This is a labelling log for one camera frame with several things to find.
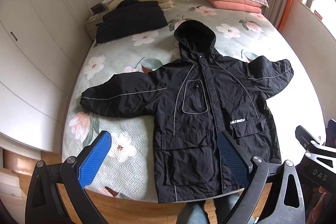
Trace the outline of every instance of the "jacket sleeve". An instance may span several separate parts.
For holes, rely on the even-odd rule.
[[[293,75],[294,70],[287,59],[270,62],[266,57],[259,56],[247,65],[247,77],[266,99],[282,91]]]
[[[150,73],[113,75],[106,83],[85,90],[80,104],[88,112],[107,117],[152,115],[167,88],[166,75],[164,66]]]

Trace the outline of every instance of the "folded black jacket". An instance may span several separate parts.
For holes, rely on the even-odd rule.
[[[124,0],[115,10],[103,16],[96,42],[104,43],[165,26],[167,20],[157,1]]]
[[[251,155],[281,163],[266,99],[282,91],[294,71],[288,60],[259,56],[246,63],[221,56],[216,35],[196,20],[174,33],[181,60],[148,74],[113,75],[88,88],[80,104],[108,117],[153,115],[154,176],[159,203],[209,198],[241,188],[217,148],[226,130]]]

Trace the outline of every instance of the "silver bolt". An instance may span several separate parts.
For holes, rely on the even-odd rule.
[[[286,160],[286,165],[288,165],[289,167],[292,167],[294,163],[291,160]]]
[[[71,156],[71,157],[67,158],[67,163],[69,163],[69,164],[74,163],[75,160],[76,160],[76,158]]]
[[[263,160],[260,157],[258,157],[258,156],[254,156],[253,157],[253,161],[257,162],[257,163],[261,163]]]
[[[40,160],[37,162],[36,167],[42,167],[43,165],[44,165],[44,162]]]

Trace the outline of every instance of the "person's hand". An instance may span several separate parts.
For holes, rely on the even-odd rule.
[[[322,214],[323,211],[323,205],[324,205],[324,200],[327,195],[327,190],[324,189],[323,187],[319,188],[319,192],[323,193],[322,196],[320,197],[319,201],[317,202],[315,208],[313,208],[309,214],[308,220],[306,224],[314,224],[316,220],[319,219],[319,217]]]

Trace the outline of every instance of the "floral bedspread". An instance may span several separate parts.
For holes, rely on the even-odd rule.
[[[287,58],[292,63],[293,79],[267,102],[277,127],[283,161],[290,159],[298,164],[305,152],[295,139],[298,125],[325,141],[322,112],[312,83],[293,50],[262,14],[213,9],[206,0],[175,0],[174,5],[164,11],[168,26],[94,45],[85,60],[68,109],[63,160],[78,155],[101,130],[112,135],[112,147],[87,189],[118,198],[157,202],[153,117],[101,117],[85,113],[79,101],[84,90],[106,82],[116,73],[148,73],[179,58],[173,33],[185,20],[199,20],[210,27],[216,33],[215,47],[222,55],[245,62],[264,55],[271,61]]]

